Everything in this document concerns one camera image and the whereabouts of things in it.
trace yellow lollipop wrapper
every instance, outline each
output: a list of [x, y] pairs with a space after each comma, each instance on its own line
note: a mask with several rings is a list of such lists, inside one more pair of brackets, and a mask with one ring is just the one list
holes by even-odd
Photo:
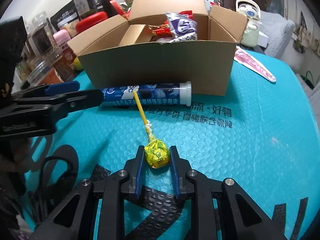
[[169, 163], [170, 151], [162, 140], [154, 136], [149, 121], [145, 127], [149, 139], [149, 143], [144, 147], [146, 160], [152, 168], [161, 168]]

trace gray chair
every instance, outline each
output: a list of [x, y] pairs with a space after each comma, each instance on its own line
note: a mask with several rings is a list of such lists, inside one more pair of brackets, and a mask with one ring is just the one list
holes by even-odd
[[292, 37], [295, 24], [280, 14], [261, 11], [260, 31], [268, 36], [268, 45], [264, 53], [280, 59]]

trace yellow fruit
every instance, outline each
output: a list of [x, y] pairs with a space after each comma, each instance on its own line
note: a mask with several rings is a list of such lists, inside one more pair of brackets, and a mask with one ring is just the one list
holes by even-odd
[[78, 59], [78, 57], [76, 57], [76, 59], [74, 60], [73, 66], [74, 66], [75, 70], [78, 70], [78, 71], [83, 70], [83, 67], [82, 67], [81, 62]]

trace lollipop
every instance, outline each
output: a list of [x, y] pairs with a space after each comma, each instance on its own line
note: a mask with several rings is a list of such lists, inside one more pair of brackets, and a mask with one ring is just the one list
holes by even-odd
[[157, 139], [153, 134], [152, 124], [146, 119], [137, 92], [133, 91], [132, 93], [148, 135], [149, 143], [144, 147], [146, 160], [152, 168], [161, 168], [170, 161], [169, 149], [162, 140]]

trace pink and white packet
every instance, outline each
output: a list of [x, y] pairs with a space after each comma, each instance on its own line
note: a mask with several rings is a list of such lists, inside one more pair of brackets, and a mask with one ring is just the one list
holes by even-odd
[[259, 75], [263, 76], [265, 79], [270, 82], [276, 82], [276, 77], [255, 57], [249, 55], [245, 50], [241, 49], [239, 46], [236, 46], [236, 53], [234, 60], [247, 68], [253, 70]]

